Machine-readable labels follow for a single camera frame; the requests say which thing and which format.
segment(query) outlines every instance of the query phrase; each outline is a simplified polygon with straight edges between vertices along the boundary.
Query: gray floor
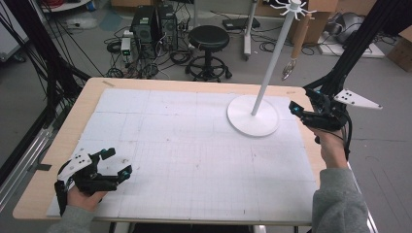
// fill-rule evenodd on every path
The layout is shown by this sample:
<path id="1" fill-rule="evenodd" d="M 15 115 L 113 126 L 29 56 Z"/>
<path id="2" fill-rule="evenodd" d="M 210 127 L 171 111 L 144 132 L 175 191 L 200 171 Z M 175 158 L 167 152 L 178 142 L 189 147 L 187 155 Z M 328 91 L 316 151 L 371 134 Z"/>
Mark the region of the gray floor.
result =
<path id="1" fill-rule="evenodd" d="M 75 15 L 82 10 L 70 11 L 61 17 Z M 110 67 L 110 54 L 103 41 L 113 37 L 113 33 L 130 24 L 114 14 L 108 7 L 94 13 L 99 26 L 91 30 L 78 31 L 73 37 L 84 49 L 96 66 L 106 73 Z M 223 17 L 203 19 L 204 24 L 221 25 Z M 261 19 L 264 30 L 279 25 L 276 20 Z M 278 31 L 264 32 L 274 36 Z M 64 36 L 71 56 L 77 67 L 86 73 L 100 77 L 86 57 L 76 49 L 67 35 Z M 252 56 L 243 59 L 243 39 L 241 34 L 230 34 L 230 44 L 216 56 L 226 62 L 233 74 L 232 79 L 223 83 L 261 84 L 265 74 L 270 52 L 261 51 L 260 43 L 253 42 Z M 378 47 L 387 54 L 392 48 L 384 43 Z M 270 81 L 272 85 L 303 86 L 324 75 L 333 67 L 338 57 L 321 55 L 314 49 L 313 55 L 302 54 L 297 61 L 292 76 L 281 82 L 281 72 L 289 62 L 292 48 L 284 47 Z M 167 62 L 159 68 L 167 67 Z M 159 73 L 159 80 L 191 81 L 184 67 L 173 66 Z M 350 163 L 357 177 L 369 210 L 379 232 L 410 232 L 412 229 L 412 150 L 409 131 L 412 124 L 409 114 L 412 105 L 412 77 L 388 58 L 362 58 L 350 73 L 345 87 L 381 104 L 382 111 L 349 107 L 354 122 L 354 135 L 351 145 Z M 9 61 L 0 66 L 0 164 L 3 164 L 22 136 L 44 109 L 45 94 L 29 62 Z M 13 198 L 0 213 L 1 232 L 45 232 L 51 221 L 17 220 L 12 216 L 13 208 L 24 191 L 32 173 L 28 173 Z M 108 231 L 108 223 L 93 223 L 92 232 Z M 268 232 L 292 232 L 290 227 L 269 227 Z"/>

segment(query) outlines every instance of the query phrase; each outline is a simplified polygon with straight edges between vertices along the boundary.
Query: gray sweatshirt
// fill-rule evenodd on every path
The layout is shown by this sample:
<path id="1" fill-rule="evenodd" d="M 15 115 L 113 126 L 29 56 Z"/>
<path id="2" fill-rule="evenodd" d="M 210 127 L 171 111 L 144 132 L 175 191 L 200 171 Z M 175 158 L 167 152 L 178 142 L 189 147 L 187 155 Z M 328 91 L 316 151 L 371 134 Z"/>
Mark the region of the gray sweatshirt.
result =
<path id="1" fill-rule="evenodd" d="M 89 233 L 93 213 L 67 206 L 61 221 L 48 233 Z M 313 196 L 313 233 L 369 232 L 367 208 L 356 190 L 352 171 L 325 169 L 321 172 L 321 188 Z"/>

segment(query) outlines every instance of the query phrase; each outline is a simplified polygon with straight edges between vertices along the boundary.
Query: round white base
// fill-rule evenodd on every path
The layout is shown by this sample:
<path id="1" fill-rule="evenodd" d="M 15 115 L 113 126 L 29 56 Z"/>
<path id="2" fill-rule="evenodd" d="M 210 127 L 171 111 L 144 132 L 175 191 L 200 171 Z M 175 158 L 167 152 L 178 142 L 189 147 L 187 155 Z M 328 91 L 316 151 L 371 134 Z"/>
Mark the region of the round white base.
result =
<path id="1" fill-rule="evenodd" d="M 246 135 L 268 136 L 278 128 L 279 114 L 273 106 L 262 100 L 257 114 L 252 116 L 256 100 L 257 98 L 252 95 L 242 95 L 235 98 L 227 107 L 227 117 L 233 127 Z"/>

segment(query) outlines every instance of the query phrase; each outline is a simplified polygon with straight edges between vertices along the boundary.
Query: human arm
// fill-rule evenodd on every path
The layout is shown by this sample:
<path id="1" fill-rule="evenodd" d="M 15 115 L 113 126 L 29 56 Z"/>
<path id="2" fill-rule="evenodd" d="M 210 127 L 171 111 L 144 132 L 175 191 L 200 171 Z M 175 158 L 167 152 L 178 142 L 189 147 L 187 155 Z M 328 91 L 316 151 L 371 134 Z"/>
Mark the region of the human arm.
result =
<path id="1" fill-rule="evenodd" d="M 52 225 L 48 233 L 88 233 L 94 211 L 99 201 L 107 194 L 106 191 L 95 192 L 88 196 L 73 186 L 67 193 L 67 207 L 61 221 Z"/>
<path id="2" fill-rule="evenodd" d="M 367 208 L 348 168 L 340 132 L 310 128 L 320 137 L 326 169 L 313 196 L 313 232 L 369 232 Z"/>

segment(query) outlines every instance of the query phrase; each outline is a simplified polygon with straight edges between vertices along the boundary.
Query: rolling stool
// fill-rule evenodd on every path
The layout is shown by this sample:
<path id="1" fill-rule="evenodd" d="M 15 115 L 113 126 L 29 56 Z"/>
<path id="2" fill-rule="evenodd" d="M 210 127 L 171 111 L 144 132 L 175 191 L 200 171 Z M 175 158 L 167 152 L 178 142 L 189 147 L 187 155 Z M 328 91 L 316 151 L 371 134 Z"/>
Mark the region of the rolling stool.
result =
<path id="1" fill-rule="evenodd" d="M 227 79 L 232 77 L 229 72 L 229 68 L 223 63 L 222 60 L 215 56 L 212 56 L 212 52 L 220 51 L 229 43 L 229 35 L 226 31 L 218 26 L 204 25 L 193 28 L 189 33 L 189 42 L 200 50 L 205 51 L 204 56 L 198 56 L 194 58 L 186 67 L 185 73 L 192 74 L 193 80 L 202 79 L 205 82 L 208 80 L 218 80 L 224 73 Z M 204 64 L 196 64 L 195 61 L 204 58 Z M 216 60 L 218 65 L 212 64 L 212 61 Z"/>

